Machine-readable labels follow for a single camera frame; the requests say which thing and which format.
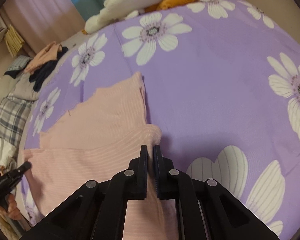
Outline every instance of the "beige curtain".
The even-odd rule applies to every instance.
[[[7,0],[0,15],[25,40],[28,54],[68,39],[85,24],[71,0]]]

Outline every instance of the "ribbed fabric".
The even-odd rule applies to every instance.
[[[38,209],[47,215],[86,181],[111,179],[140,155],[141,145],[151,156],[160,139],[160,129],[146,124],[140,73],[98,89],[41,133],[41,149],[24,151],[33,166],[26,178]],[[148,167],[151,171],[151,158]],[[146,200],[128,201],[123,239],[174,240],[177,232],[174,201],[158,200],[148,175]]]

